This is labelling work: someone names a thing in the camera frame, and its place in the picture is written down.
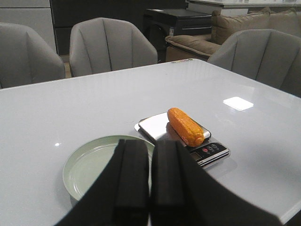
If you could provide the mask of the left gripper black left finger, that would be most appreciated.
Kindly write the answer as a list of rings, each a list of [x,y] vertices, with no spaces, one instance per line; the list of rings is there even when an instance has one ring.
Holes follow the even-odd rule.
[[[148,224],[149,158],[142,140],[121,139],[96,181],[59,226]]]

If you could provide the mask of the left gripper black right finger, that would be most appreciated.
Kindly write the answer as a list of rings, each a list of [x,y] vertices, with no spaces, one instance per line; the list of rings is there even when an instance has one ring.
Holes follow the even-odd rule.
[[[150,201],[153,226],[281,225],[275,215],[219,184],[176,141],[155,145]]]

